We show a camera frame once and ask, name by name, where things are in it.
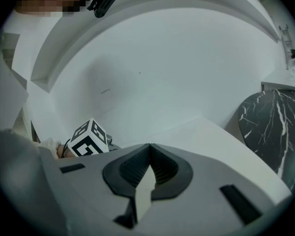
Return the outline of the black marble round table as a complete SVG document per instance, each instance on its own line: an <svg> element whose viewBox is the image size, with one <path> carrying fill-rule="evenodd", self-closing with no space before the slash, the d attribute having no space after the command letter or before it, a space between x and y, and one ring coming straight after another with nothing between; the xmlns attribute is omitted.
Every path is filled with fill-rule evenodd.
<svg viewBox="0 0 295 236"><path fill-rule="evenodd" d="M253 94L240 104L237 118L246 146L295 193L295 91Z"/></svg>

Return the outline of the person's left forearm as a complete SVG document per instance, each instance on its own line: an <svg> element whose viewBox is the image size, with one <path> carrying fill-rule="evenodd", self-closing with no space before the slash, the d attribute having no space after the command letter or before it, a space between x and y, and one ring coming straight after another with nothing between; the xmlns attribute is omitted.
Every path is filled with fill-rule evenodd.
<svg viewBox="0 0 295 236"><path fill-rule="evenodd" d="M38 147L47 148L55 159L74 158L75 155L68 148L67 144L62 144L60 141L54 141L48 138L42 142L35 143Z"/></svg>

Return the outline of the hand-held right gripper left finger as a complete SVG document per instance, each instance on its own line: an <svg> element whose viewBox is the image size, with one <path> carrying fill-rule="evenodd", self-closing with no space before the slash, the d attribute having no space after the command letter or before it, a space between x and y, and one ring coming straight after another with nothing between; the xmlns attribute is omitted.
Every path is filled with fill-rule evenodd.
<svg viewBox="0 0 295 236"><path fill-rule="evenodd" d="M149 145L101 155L55 160L40 150L45 190L42 219L56 236L150 236L137 220L136 186Z"/></svg>

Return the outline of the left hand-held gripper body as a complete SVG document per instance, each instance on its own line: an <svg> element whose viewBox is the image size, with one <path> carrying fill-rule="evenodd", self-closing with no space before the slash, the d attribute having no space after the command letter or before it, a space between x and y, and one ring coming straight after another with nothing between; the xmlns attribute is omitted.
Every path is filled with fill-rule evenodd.
<svg viewBox="0 0 295 236"><path fill-rule="evenodd" d="M68 142L69 150L76 156L87 156L106 153L120 149L114 145L108 135L94 118L90 118L78 127Z"/></svg>

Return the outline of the white rectangular table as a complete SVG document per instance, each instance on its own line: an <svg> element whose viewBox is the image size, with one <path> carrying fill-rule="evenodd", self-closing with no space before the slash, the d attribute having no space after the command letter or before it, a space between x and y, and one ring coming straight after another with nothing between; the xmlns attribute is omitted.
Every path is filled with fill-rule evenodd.
<svg viewBox="0 0 295 236"><path fill-rule="evenodd" d="M273 70L261 81L261 91L270 89L288 89L295 91L295 78L289 70Z"/></svg>

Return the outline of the metal ladder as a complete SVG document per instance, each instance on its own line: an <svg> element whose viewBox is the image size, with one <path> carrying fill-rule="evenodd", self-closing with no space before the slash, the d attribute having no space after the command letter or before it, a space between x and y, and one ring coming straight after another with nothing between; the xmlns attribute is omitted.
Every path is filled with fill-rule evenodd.
<svg viewBox="0 0 295 236"><path fill-rule="evenodd" d="M288 70L288 63L292 58L292 52L291 49L293 48L293 40L290 35L290 28L287 24L285 25L279 25L279 30L282 35L282 44L283 44L283 49L285 52L285 57L286 57L286 69Z"/></svg>

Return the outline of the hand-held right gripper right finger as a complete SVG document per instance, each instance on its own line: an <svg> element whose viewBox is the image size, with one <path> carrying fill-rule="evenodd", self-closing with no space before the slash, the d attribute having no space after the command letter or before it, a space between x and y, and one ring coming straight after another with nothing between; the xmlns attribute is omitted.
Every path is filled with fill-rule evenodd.
<svg viewBox="0 0 295 236"><path fill-rule="evenodd" d="M280 183L277 197L216 159L152 144L157 186L137 225L144 236L257 236L291 199Z"/></svg>

